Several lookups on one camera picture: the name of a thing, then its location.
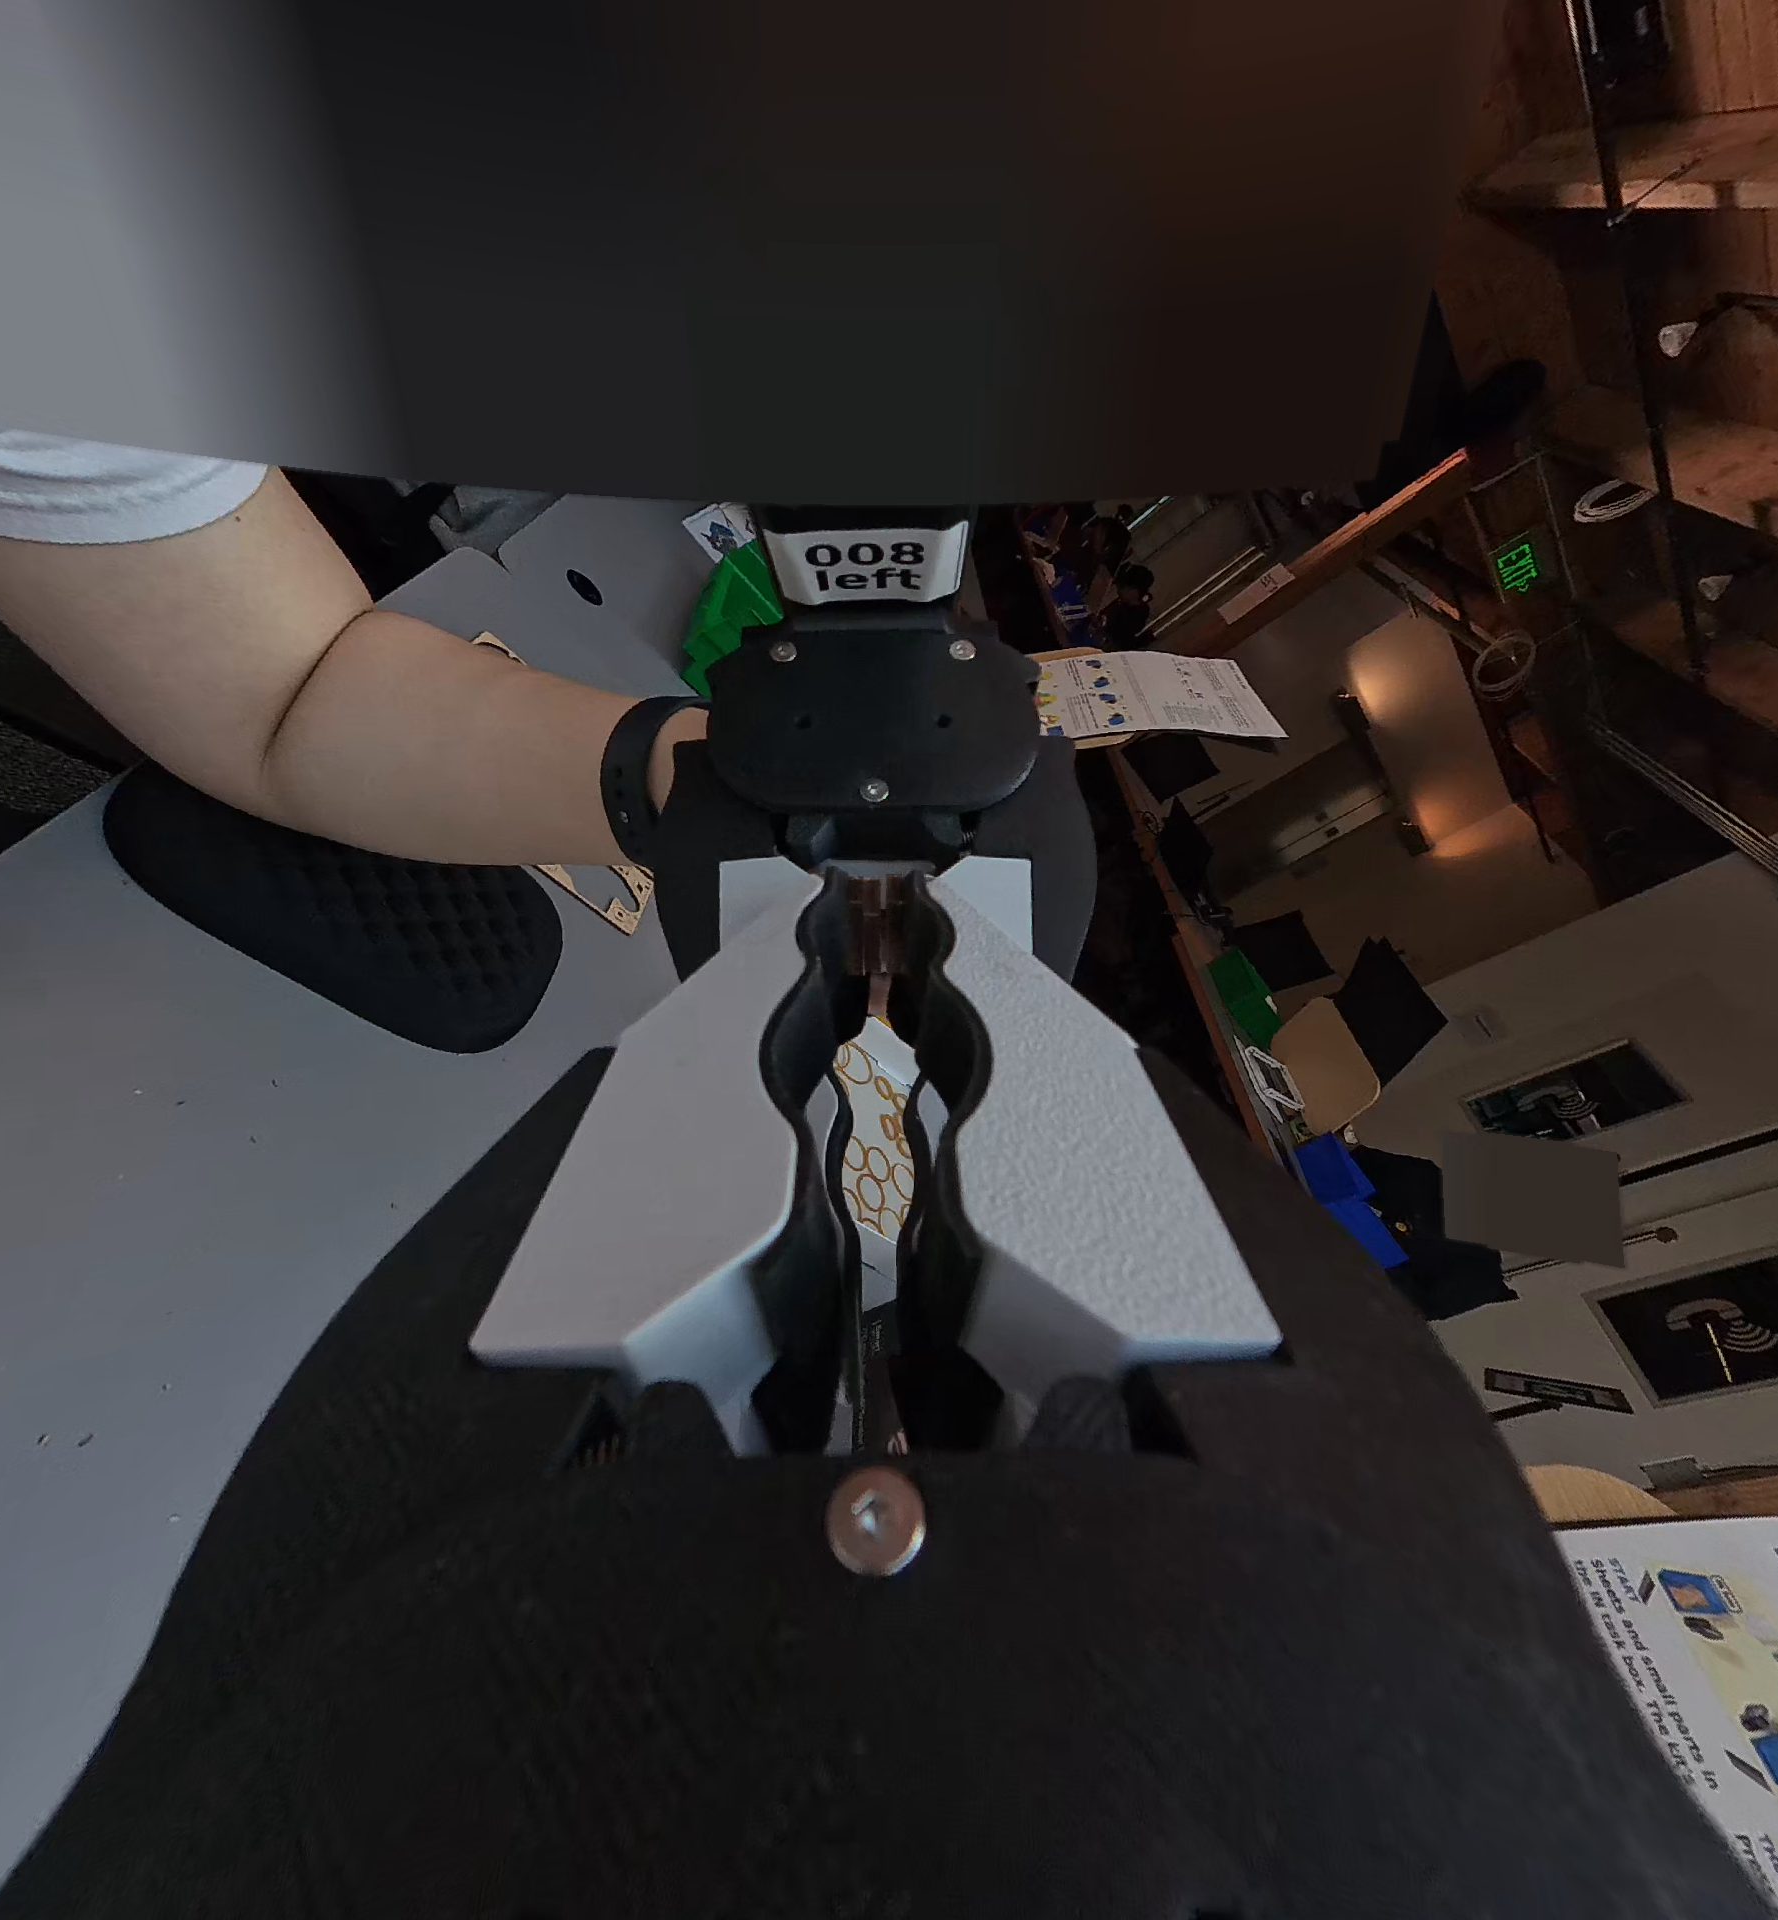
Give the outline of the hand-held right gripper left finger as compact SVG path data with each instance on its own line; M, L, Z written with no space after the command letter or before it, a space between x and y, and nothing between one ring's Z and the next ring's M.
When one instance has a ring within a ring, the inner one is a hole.
M783 881L624 1031L468 1336L482 1365L694 1385L734 1452L831 1452L848 1230L835 881Z

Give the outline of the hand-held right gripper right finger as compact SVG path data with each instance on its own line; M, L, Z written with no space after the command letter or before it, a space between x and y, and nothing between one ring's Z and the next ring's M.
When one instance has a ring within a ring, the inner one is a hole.
M1273 1357L1138 1046L943 881L910 886L900 946L906 1445L1000 1445L1068 1378Z

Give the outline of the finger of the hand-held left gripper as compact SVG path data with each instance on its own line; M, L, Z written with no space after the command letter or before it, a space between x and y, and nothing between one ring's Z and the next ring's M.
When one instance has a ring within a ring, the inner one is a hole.
M927 893L937 904L952 943L958 911L966 907L1018 946L1033 937L1030 861L1019 856L968 855L947 871L927 877Z
M721 863L717 956L751 943L757 952L801 960L798 926L821 893L821 875L789 858Z

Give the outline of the person's left forearm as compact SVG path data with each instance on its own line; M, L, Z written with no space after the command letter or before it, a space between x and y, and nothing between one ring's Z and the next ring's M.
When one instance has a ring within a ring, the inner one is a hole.
M623 855L599 769L627 696L373 609L313 646L254 763L261 817L419 861Z

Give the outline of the black wristwatch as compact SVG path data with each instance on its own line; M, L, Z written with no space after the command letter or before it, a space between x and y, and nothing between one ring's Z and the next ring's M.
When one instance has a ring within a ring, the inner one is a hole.
M707 739L711 709L699 698L654 696L627 706L608 733L597 781L616 848L649 871L662 808L675 782L675 752Z

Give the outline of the green storage bin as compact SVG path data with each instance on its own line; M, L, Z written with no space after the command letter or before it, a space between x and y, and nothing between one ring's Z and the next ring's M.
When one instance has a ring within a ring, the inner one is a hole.
M1219 952L1208 964L1208 979L1240 1038L1272 1052L1282 1017L1270 996L1267 981L1240 946L1227 946Z
M681 678L701 698L712 698L711 673L734 653L751 628L784 618L784 602L759 541L721 555L694 602L681 646Z

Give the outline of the blue storage bin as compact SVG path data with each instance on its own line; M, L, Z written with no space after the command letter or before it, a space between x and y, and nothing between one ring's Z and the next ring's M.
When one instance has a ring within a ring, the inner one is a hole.
M1355 1240L1369 1261L1383 1271L1408 1262L1408 1249L1369 1203L1374 1189L1343 1140L1334 1133L1306 1140L1292 1149L1292 1156L1309 1196Z

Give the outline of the tan wooden chair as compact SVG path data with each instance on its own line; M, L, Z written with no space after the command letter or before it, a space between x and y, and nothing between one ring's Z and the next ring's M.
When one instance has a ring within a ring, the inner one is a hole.
M1272 1036L1270 1057L1301 1095L1301 1116L1310 1137L1339 1133L1380 1099L1380 1076L1332 996L1310 998L1284 1021Z

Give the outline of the white instruction sheet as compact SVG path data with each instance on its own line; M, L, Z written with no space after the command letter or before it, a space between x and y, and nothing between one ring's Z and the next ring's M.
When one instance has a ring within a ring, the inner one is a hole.
M1286 739L1234 659L1152 652L1063 652L1039 659L1041 732L1077 748L1188 733L1260 743Z

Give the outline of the black mesh wrist rest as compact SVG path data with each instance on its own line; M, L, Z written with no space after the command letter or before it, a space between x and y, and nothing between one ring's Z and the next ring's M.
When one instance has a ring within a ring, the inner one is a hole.
M561 918L525 871L300 834L154 765L115 781L102 832L120 871L183 924L436 1052L510 1042L561 960Z

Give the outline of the laminated instruction poster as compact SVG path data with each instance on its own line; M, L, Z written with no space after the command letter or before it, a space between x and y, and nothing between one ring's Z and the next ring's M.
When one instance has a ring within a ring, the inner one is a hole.
M1778 1908L1778 1516L1555 1538L1668 1767Z

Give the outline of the person's white shirt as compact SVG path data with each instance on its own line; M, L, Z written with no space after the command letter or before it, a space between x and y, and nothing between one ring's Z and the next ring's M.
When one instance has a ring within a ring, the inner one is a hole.
M0 538L177 538L235 514L267 474L259 464L0 429Z

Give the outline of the dark wall plaque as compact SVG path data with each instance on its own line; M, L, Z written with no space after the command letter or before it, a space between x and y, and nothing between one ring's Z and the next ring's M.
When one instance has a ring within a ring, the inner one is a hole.
M1489 1409L1493 1423L1523 1420L1530 1414L1559 1409L1601 1411L1617 1418L1635 1414L1622 1389L1595 1382L1486 1367L1480 1373L1480 1389L1507 1402Z

